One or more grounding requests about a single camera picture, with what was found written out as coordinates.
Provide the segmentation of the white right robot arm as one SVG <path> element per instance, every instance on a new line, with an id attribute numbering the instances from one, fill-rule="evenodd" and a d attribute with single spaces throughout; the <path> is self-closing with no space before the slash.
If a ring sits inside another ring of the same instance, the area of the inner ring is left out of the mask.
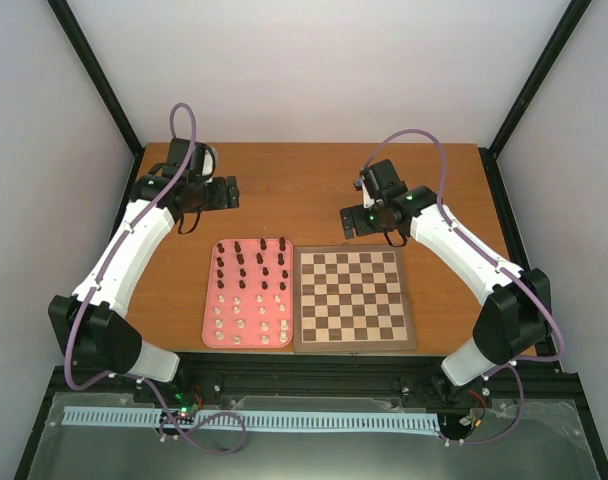
<path id="1" fill-rule="evenodd" d="M 392 162 L 377 162 L 360 173 L 363 201 L 341 210 L 344 235 L 351 239 L 396 232 L 432 251 L 470 289 L 481 306 L 471 338 L 441 364 L 454 386 L 516 360 L 552 332 L 550 282 L 539 269 L 523 270 L 473 235 L 426 186 L 410 189 Z"/>

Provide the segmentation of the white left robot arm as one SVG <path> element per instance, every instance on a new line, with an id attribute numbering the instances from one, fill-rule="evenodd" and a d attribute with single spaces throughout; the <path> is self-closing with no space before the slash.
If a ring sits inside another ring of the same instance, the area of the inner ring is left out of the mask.
<path id="1" fill-rule="evenodd" d="M 190 395 L 192 378 L 178 368 L 178 355 L 145 341 L 126 316 L 153 253 L 172 230 L 186 233 L 187 215 L 238 207 L 237 180 L 216 176 L 217 160 L 210 145 L 172 139 L 166 161 L 134 183 L 120 225 L 92 271 L 71 295 L 51 300 L 48 317 L 70 388 L 82 388 L 72 372 L 80 362 L 105 376 L 155 380 L 170 402 Z"/>

